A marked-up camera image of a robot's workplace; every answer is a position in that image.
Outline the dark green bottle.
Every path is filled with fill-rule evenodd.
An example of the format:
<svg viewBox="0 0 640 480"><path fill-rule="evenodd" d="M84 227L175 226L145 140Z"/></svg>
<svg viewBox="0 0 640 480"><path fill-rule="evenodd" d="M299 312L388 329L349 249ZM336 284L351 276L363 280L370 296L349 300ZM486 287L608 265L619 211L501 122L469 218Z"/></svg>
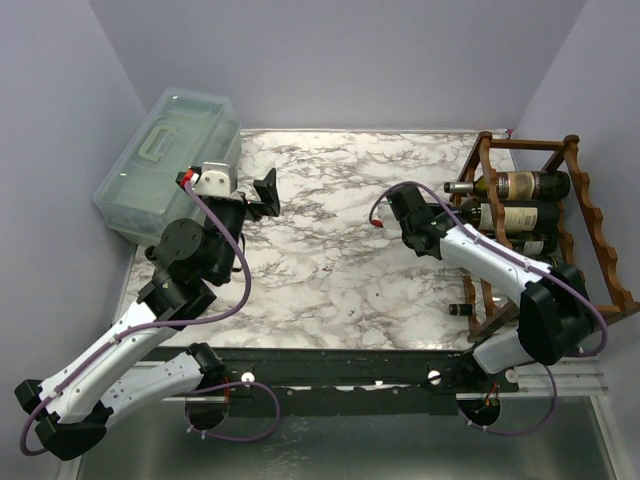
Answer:
<svg viewBox="0 0 640 480"><path fill-rule="evenodd" d="M507 202L503 209L503 227L506 232L553 229L560 219L559 206L551 202ZM495 231L489 202L467 200L460 206L453 206L453 212L478 231Z"/></svg>

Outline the green wine bottle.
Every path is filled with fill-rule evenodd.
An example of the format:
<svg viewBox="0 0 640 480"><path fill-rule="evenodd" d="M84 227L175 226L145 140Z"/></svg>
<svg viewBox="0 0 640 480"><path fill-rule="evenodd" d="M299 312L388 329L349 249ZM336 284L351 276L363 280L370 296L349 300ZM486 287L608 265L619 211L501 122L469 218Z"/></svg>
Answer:
<svg viewBox="0 0 640 480"><path fill-rule="evenodd" d="M509 242L515 252L527 257L547 256L558 247L558 241L552 237L512 238Z"/></svg>
<svg viewBox="0 0 640 480"><path fill-rule="evenodd" d="M497 196L506 201L560 201L570 190L570 176L563 171L499 172ZM445 193L489 197L489 183L481 176L473 182L445 182Z"/></svg>

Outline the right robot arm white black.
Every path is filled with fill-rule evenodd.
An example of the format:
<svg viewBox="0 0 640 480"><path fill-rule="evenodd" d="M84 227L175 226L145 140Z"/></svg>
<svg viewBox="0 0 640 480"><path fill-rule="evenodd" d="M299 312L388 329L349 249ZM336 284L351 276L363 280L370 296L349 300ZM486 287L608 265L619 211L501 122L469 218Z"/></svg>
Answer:
<svg viewBox="0 0 640 480"><path fill-rule="evenodd" d="M455 264L497 287L518 308L515 331L472 348L460 379L480 392L498 372L524 363L553 365L577 350L601 324L574 266L533 260L488 238L444 202L427 203L416 182L402 182L384 198L399 223L401 237L416 256Z"/></svg>

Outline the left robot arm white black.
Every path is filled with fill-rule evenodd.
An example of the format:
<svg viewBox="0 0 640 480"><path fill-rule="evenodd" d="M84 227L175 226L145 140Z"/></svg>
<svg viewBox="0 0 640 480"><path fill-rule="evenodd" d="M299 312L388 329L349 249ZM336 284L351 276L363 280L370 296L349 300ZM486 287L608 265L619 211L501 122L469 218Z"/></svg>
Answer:
<svg viewBox="0 0 640 480"><path fill-rule="evenodd" d="M255 200L232 190L227 179L219 169L191 167L179 173L178 187L206 222L172 221L158 243L146 248L153 276L123 316L58 373L16 387L16 399L28 415L19 439L23 455L50 453L72 460L137 408L176 394L224 389L224 363L205 343L187 347L146 374L129 371L179 331L226 320L248 302L252 276L242 229L246 220L279 216L277 172L270 169L254 181Z"/></svg>

